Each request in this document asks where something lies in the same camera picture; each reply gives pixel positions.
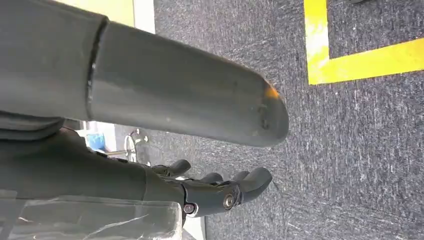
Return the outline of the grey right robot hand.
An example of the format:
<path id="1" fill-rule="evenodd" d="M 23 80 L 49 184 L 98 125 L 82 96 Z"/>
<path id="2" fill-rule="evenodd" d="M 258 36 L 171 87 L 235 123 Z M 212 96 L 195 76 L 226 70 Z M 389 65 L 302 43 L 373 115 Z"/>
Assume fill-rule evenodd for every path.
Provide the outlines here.
<path id="1" fill-rule="evenodd" d="M 190 165 L 148 167 L 87 148 L 66 120 L 97 121 L 254 147 L 282 142 L 286 106 L 258 73 L 54 0 L 0 3 L 0 187 L 20 199 L 100 197 L 229 211 L 272 181 L 175 180 Z"/>

